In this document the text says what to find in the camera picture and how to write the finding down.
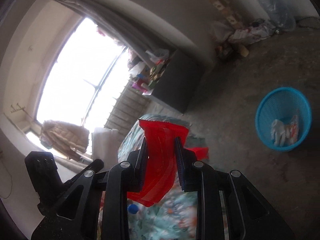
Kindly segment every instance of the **clutter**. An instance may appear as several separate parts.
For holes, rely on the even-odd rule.
[[[102,171],[110,170],[118,163],[119,131],[96,127],[92,133],[92,158],[100,159],[104,166]]]
[[[152,81],[149,83],[149,85],[148,85],[148,87],[150,88],[150,90],[152,90],[153,88],[155,88],[155,86],[156,86],[157,83],[158,83],[157,81],[152,80]]]
[[[283,147],[275,146],[275,139],[270,136],[271,124],[274,125],[276,119],[285,124],[287,138]],[[292,87],[280,87],[269,92],[260,102],[255,117],[255,127],[260,140],[270,149],[277,151],[290,151],[300,145],[307,137],[311,123],[312,110],[307,98]],[[289,139],[292,136],[291,141],[295,141],[293,144],[288,139],[288,130]]]
[[[155,67],[153,67],[150,71],[150,75],[151,76],[155,76],[159,73],[159,71],[162,69],[162,67],[164,66],[164,62],[161,61],[160,63],[158,63]]]
[[[271,139],[274,140],[276,147],[283,147],[286,137],[289,138],[289,129],[285,128],[284,123],[275,119],[271,124]]]
[[[150,69],[143,61],[139,62],[131,70],[129,70],[129,75],[131,75],[133,78],[139,74],[142,74],[145,77],[150,76]]]
[[[144,87],[143,85],[146,85],[145,81],[143,79],[139,78],[136,82],[134,82],[132,84],[131,87],[142,92],[142,93],[145,93],[150,90],[150,89]]]
[[[299,133],[299,118],[298,115],[295,114],[290,121],[290,145],[296,143],[298,141],[298,133]]]
[[[216,55],[221,60],[226,60],[233,52],[233,48],[228,42],[224,42],[215,48]]]
[[[269,15],[270,21],[280,30],[289,32],[295,29],[296,21],[283,0],[258,0],[258,2]]]
[[[128,192],[128,198],[146,207],[158,203],[174,184],[177,166],[174,142],[181,138],[184,145],[189,130],[168,122],[139,120],[148,145],[148,164],[142,190]]]
[[[129,59],[128,59],[128,69],[131,70],[134,66],[136,66],[142,59],[132,50],[128,49]]]
[[[232,44],[231,46],[242,57],[247,57],[249,55],[249,50],[242,43]]]
[[[165,61],[170,55],[170,51],[167,49],[157,49],[154,52],[147,50],[146,53],[154,64],[159,64]]]
[[[230,43],[242,43],[244,45],[253,44],[269,38],[275,29],[276,27],[268,21],[263,21],[262,23],[253,22],[252,26],[236,30],[234,34],[230,35],[228,41]]]
[[[210,25],[209,33],[219,43],[225,42],[233,32],[234,29],[223,22],[213,21]]]

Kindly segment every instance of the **window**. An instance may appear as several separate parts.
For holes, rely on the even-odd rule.
[[[129,80],[128,50],[97,32],[84,19],[70,36],[49,73],[36,119],[103,127]],[[91,152],[90,140],[88,152]]]

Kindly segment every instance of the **bed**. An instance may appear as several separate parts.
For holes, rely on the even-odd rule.
[[[146,114],[141,119],[163,121],[190,127],[188,122],[155,114]],[[122,142],[118,151],[119,162],[127,160],[131,151],[140,149],[144,138],[144,131],[137,121]],[[205,147],[204,138],[188,134],[185,147]],[[196,234],[197,193],[184,193],[181,190],[178,176],[172,189],[159,203],[147,208],[135,203],[139,207],[137,214],[128,214],[129,233],[131,240],[170,240],[194,239]]]

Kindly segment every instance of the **trash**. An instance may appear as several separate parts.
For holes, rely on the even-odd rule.
[[[258,0],[270,17],[270,21],[282,31],[293,31],[296,21],[283,0]]]
[[[149,77],[150,76],[150,68],[143,62],[139,62],[137,65],[135,65],[131,70],[129,70],[129,74],[135,78],[139,74]]]
[[[210,25],[209,33],[219,43],[224,43],[234,32],[234,29],[223,22],[213,21]]]
[[[295,114],[290,121],[290,139],[289,145],[292,145],[297,142],[299,133],[299,118]]]
[[[146,93],[146,92],[148,92],[150,89],[147,89],[146,87],[144,87],[143,84],[145,84],[146,86],[148,86],[143,79],[139,78],[136,82],[134,82],[134,83],[132,84],[131,87],[134,88],[134,89],[136,89],[136,90],[138,90],[138,91],[140,91],[140,92],[142,92],[142,93]]]
[[[244,29],[236,30],[234,34],[229,36],[228,41],[230,43],[243,43],[244,45],[253,44],[269,38],[276,28],[269,21],[262,23],[254,22],[252,25],[253,26]]]
[[[285,143],[287,135],[288,131],[286,131],[284,123],[278,119],[275,119],[271,125],[271,139],[275,141],[274,145],[276,147],[282,147]]]
[[[249,55],[249,50],[242,43],[232,44],[232,47],[242,57],[247,57]]]
[[[151,70],[150,70],[150,76],[154,76],[157,75],[159,73],[159,71],[162,69],[162,67],[164,66],[164,62],[160,62],[158,63],[156,66],[154,66]]]
[[[154,64],[159,64],[170,56],[170,51],[167,49],[157,49],[154,52],[147,50],[146,53]]]
[[[271,139],[274,140],[275,146],[288,146],[295,144],[298,141],[299,133],[299,117],[295,114],[290,124],[284,124],[278,119],[275,119],[271,125]]]
[[[221,45],[217,46],[215,51],[219,59],[225,60],[233,53],[233,48],[228,42],[225,41]]]

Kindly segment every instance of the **plastic bag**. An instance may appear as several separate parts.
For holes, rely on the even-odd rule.
[[[129,70],[129,74],[135,78],[138,74],[140,74],[146,67],[146,64],[141,61],[137,65],[135,65],[131,70]]]
[[[258,27],[249,26],[245,29],[236,30],[228,41],[230,43],[242,43],[244,45],[253,44],[269,38],[275,31],[275,26],[270,22],[264,21]]]
[[[139,124],[145,132],[149,159],[141,192],[128,192],[127,196],[150,207],[158,203],[173,186],[177,171],[174,140],[179,136],[184,145],[189,130],[160,121],[139,120]]]
[[[290,145],[296,143],[298,141],[298,133],[299,133],[299,117],[295,114],[290,121]]]
[[[296,21],[283,0],[258,0],[270,20],[282,31],[293,31]]]
[[[154,64],[159,64],[160,62],[165,61],[170,55],[170,51],[167,49],[157,49],[154,52],[147,50],[146,53]]]
[[[284,123],[278,119],[275,119],[271,124],[271,139],[274,140],[276,147],[284,146],[286,138],[286,130]]]
[[[215,37],[217,42],[223,43],[234,31],[235,30],[233,28],[222,22],[213,21],[210,25],[209,33]]]

